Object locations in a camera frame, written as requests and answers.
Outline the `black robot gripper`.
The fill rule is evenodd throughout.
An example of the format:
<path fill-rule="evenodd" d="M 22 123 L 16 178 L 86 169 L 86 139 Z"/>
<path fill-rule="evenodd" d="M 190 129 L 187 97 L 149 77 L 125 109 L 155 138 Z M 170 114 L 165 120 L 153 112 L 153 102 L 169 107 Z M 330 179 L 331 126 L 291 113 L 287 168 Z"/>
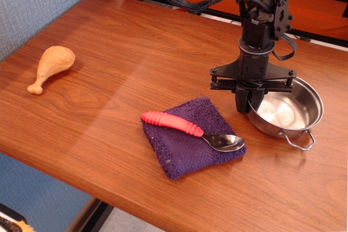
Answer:
<path fill-rule="evenodd" d="M 240 44 L 236 61 L 210 70 L 212 90 L 231 90 L 235 93 L 237 111 L 245 114 L 248 102 L 258 110 L 266 92 L 290 92 L 297 72 L 269 62 L 274 44 L 253 48 Z"/>

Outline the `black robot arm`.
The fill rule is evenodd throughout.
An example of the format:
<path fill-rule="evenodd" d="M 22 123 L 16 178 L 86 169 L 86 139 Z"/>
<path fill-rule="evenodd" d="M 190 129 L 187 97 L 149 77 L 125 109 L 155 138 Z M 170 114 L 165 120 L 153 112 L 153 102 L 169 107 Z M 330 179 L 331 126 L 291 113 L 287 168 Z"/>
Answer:
<path fill-rule="evenodd" d="M 210 87 L 230 90 L 235 94 L 237 111 L 242 114 L 258 109 L 268 92 L 290 92 L 296 77 L 294 70 L 269 63 L 275 54 L 276 41 L 283 39 L 293 48 L 280 60 L 294 56 L 296 43 L 286 32 L 291 29 L 293 15 L 289 0 L 236 0 L 239 5 L 243 34 L 238 41 L 240 49 L 236 61 L 212 68 Z"/>

